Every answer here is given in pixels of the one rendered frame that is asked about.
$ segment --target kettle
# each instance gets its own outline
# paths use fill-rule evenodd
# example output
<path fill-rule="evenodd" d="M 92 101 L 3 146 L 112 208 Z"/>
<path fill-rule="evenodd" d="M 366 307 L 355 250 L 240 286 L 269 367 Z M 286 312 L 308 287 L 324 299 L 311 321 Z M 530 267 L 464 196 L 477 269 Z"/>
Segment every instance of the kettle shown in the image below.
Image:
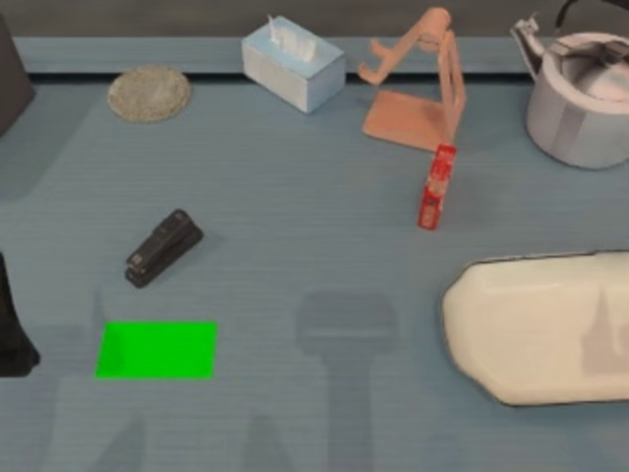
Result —
<path fill-rule="evenodd" d="M 526 115 L 533 142 L 585 169 L 629 159 L 629 40 L 581 32 L 544 48 L 538 30 L 535 15 L 510 30 L 535 81 Z"/>

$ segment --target kettle spout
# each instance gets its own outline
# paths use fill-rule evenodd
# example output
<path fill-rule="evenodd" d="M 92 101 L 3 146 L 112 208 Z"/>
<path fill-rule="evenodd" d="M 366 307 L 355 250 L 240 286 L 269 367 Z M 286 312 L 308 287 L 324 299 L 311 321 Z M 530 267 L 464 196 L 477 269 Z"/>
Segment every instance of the kettle spout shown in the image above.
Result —
<path fill-rule="evenodd" d="M 534 81 L 538 78 L 545 52 L 542 42 L 535 36 L 539 30 L 540 27 L 535 20 L 535 15 L 533 15 L 529 20 L 520 20 L 509 31 L 518 43 L 529 74 Z"/>

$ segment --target tissue box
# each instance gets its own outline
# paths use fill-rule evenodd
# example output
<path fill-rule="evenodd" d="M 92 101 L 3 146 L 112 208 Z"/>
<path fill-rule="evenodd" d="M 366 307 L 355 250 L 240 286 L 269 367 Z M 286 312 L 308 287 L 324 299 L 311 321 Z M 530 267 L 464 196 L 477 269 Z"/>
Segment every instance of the tissue box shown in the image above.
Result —
<path fill-rule="evenodd" d="M 345 86 L 345 54 L 306 29 L 276 17 L 276 29 L 315 42 L 314 57 L 305 61 L 271 40 L 267 24 L 243 39 L 245 75 L 305 113 L 311 113 Z"/>
<path fill-rule="evenodd" d="M 33 97 L 29 76 L 0 16 L 0 136 L 11 128 Z"/>

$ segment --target table surface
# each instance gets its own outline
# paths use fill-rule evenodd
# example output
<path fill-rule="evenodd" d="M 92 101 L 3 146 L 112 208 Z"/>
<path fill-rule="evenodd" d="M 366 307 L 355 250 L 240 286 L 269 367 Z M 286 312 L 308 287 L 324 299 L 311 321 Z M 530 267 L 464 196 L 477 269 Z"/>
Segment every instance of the table surface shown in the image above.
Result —
<path fill-rule="evenodd" d="M 629 167 L 538 151 L 529 83 L 468 84 L 436 232 L 416 226 L 431 155 L 361 133 L 374 88 L 306 116 L 253 84 L 199 82 L 155 125 L 116 118 L 106 88 L 40 84 L 0 140 L 0 247 L 43 359 L 0 382 L 0 470 L 627 469 L 627 404 L 503 406 L 444 347 L 439 298 L 467 263 L 627 247 Z M 205 240 L 137 290 L 125 258 L 175 207 Z M 307 346 L 317 316 L 330 335 L 385 319 L 395 336 Z M 107 320 L 218 322 L 214 378 L 96 380 Z"/>

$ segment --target green rectangle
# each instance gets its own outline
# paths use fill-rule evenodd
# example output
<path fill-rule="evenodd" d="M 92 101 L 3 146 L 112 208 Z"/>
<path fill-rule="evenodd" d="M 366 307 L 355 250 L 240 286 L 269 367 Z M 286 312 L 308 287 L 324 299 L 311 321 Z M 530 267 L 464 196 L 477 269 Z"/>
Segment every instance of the green rectangle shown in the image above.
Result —
<path fill-rule="evenodd" d="M 210 379 L 217 324 L 108 322 L 98 379 Z"/>

